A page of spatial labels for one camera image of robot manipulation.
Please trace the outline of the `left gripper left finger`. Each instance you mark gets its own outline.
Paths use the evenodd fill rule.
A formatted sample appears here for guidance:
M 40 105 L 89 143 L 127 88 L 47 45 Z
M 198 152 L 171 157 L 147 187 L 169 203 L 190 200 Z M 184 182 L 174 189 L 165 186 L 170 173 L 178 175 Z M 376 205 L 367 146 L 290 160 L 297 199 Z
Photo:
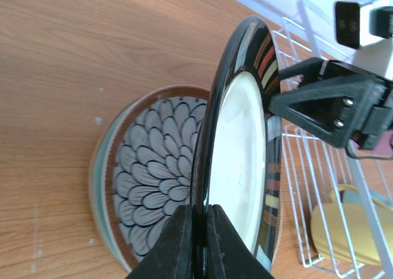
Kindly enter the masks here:
M 129 279 L 192 278 L 192 206 L 176 208 L 154 247 L 126 277 Z

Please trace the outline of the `yellow mug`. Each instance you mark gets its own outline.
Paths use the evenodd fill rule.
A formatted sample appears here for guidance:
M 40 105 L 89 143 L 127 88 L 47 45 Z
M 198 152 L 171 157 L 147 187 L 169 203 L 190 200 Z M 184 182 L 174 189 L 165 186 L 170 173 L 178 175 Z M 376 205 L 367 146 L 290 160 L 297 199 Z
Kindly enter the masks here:
M 381 265 L 381 259 L 356 187 L 349 184 L 330 191 L 330 201 L 314 207 L 311 238 L 317 252 L 326 258 Z

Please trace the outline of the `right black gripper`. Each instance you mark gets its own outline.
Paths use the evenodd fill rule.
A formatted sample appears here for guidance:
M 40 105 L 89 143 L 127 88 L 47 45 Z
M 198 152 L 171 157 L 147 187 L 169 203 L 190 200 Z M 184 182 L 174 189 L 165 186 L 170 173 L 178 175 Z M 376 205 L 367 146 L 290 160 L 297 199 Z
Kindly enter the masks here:
M 338 60 L 312 57 L 279 70 L 281 80 L 313 82 L 275 95 L 269 110 L 338 148 L 392 151 L 392 81 Z

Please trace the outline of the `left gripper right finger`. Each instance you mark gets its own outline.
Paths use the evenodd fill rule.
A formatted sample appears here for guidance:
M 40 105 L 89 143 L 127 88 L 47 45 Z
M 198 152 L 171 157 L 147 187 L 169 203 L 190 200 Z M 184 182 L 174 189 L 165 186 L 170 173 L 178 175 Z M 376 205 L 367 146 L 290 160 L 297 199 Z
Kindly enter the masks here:
M 207 278 L 269 279 L 272 274 L 250 253 L 219 205 L 207 212 Z

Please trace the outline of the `teal ceramic bowl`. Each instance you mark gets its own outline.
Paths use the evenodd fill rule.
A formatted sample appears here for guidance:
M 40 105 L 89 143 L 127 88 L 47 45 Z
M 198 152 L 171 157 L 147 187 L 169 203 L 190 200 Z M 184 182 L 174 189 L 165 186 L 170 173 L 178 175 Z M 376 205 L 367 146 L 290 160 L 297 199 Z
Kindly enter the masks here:
M 370 195 L 373 200 L 373 203 L 376 206 L 382 207 L 382 208 L 387 208 L 387 209 L 392 209 L 392 201 L 388 200 L 385 198 L 383 195 L 378 193 L 377 191 L 370 190 Z

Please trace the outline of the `dark striped plate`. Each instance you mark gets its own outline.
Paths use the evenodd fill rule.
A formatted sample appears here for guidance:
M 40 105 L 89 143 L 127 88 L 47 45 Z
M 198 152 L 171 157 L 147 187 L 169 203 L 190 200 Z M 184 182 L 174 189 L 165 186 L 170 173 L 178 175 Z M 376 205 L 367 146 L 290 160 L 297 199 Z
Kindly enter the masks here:
M 208 206 L 220 205 L 266 269 L 277 244 L 282 152 L 281 118 L 268 103 L 280 92 L 270 30 L 260 17 L 247 17 L 220 59 L 191 174 L 196 234 L 204 235 Z

